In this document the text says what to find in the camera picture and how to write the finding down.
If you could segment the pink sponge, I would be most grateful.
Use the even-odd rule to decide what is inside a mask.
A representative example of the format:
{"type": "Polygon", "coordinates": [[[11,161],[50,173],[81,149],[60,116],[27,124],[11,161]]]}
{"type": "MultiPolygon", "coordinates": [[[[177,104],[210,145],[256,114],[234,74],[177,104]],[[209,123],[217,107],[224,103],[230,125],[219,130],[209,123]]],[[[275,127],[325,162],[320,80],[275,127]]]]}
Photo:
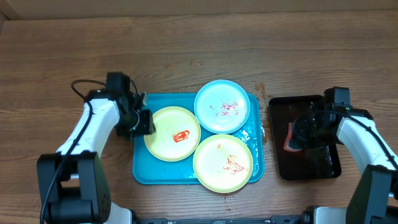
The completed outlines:
{"type": "Polygon", "coordinates": [[[302,147],[292,139],[292,131],[293,123],[289,123],[287,137],[285,139],[283,149],[289,152],[299,152],[302,150],[302,147]]]}

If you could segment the yellow plate with red stain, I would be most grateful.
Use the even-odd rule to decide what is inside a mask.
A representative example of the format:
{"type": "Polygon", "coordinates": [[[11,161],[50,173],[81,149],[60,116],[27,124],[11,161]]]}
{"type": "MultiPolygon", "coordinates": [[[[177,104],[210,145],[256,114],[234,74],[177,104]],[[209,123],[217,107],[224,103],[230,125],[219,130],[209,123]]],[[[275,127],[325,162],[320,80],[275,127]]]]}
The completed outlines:
{"type": "Polygon", "coordinates": [[[145,135],[149,152],[166,162],[181,161],[190,156],[201,139],[201,127],[189,110],[168,106],[153,115],[155,133],[145,135]]]}

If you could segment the light blue plate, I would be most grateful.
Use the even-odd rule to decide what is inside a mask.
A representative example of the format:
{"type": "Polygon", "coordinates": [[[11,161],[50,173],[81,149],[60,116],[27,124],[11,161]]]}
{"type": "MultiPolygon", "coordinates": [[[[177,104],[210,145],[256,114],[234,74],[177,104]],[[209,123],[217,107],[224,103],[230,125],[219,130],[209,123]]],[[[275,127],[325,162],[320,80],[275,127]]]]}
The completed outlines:
{"type": "Polygon", "coordinates": [[[230,134],[242,128],[251,110],[246,91],[230,80],[214,80],[204,85],[193,107],[199,123],[215,134],[230,134]]]}

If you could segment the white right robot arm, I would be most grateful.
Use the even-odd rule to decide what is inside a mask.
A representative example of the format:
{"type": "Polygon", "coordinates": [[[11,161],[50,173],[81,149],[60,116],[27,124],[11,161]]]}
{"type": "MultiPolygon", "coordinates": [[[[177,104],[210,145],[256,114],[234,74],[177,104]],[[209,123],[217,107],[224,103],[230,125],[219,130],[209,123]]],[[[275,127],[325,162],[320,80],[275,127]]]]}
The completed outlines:
{"type": "Polygon", "coordinates": [[[351,153],[361,179],[347,208],[317,207],[312,223],[397,223],[397,155],[376,129],[367,110],[354,108],[348,88],[325,90],[323,99],[289,124],[287,149],[316,149],[342,144],[351,153]]]}

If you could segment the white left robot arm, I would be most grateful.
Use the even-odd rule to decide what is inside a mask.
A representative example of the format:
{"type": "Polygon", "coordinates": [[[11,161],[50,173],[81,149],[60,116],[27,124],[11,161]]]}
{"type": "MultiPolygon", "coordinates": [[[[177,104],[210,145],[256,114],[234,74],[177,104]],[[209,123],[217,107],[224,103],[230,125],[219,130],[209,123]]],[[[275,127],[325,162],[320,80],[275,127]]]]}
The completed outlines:
{"type": "Polygon", "coordinates": [[[101,163],[109,135],[132,140],[156,131],[147,94],[122,72],[109,72],[102,88],[82,95],[83,113],[69,138],[37,160],[40,223],[139,223],[116,205],[101,163]]]}

